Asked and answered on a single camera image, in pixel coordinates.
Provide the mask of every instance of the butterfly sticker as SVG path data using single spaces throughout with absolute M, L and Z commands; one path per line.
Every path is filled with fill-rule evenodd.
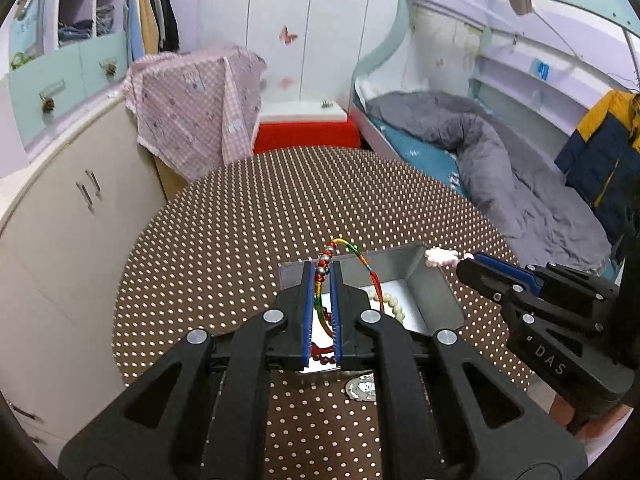
M 282 90 L 287 90 L 289 89 L 294 83 L 296 82 L 295 79 L 292 79 L 290 77 L 286 77 L 284 79 L 281 79 L 278 82 L 278 86 L 282 89 Z
M 294 41 L 298 39 L 297 34 L 289 34 L 289 30 L 287 29 L 287 25 L 282 27 L 282 31 L 280 32 L 280 41 L 285 45 L 290 45 Z

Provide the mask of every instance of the red box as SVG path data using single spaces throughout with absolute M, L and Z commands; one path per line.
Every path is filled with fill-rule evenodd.
M 254 143 L 254 154 L 294 146 L 336 146 L 359 148 L 356 123 L 267 123 L 261 124 Z

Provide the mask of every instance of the white cabinet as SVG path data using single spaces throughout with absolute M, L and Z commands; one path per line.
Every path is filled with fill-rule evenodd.
M 246 46 L 249 0 L 198 0 L 200 48 L 232 41 Z
M 368 0 L 311 0 L 302 73 L 303 101 L 335 100 L 347 108 Z
M 27 424 L 24 424 L 23 428 L 40 452 L 42 452 L 53 465 L 58 466 L 60 452 L 62 452 L 62 448 L 66 444 L 66 439 L 39 430 L 33 426 L 28 426 Z
M 123 389 L 113 357 L 38 290 L 2 238 L 0 304 L 2 394 L 23 426 L 72 437 Z
M 267 62 L 266 103 L 298 101 L 309 0 L 250 0 L 247 48 Z
M 164 205 L 119 103 L 43 170 L 0 237 L 0 389 L 17 415 L 77 433 L 122 388 L 111 333 L 132 245 Z

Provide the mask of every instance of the pink checkered cloth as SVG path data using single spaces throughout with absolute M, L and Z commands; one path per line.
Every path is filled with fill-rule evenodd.
M 138 142 L 189 182 L 251 156 L 265 70 L 237 45 L 143 57 L 122 84 Z

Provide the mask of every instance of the metal screw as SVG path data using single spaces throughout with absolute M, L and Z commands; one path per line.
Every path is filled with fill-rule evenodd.
M 377 310 L 373 310 L 370 308 L 369 310 L 365 310 L 362 314 L 360 314 L 360 319 L 365 323 L 377 323 L 382 319 L 382 316 Z
M 262 318 L 267 323 L 279 323 L 284 319 L 284 314 L 281 310 L 277 308 L 271 308 L 267 310 L 264 314 L 262 314 Z
M 440 330 L 438 332 L 438 341 L 443 345 L 453 345 L 458 340 L 458 336 L 451 330 Z
M 191 330 L 191 332 L 187 334 L 187 341 L 192 345 L 199 345 L 200 343 L 204 343 L 206 339 L 207 333 L 201 328 Z

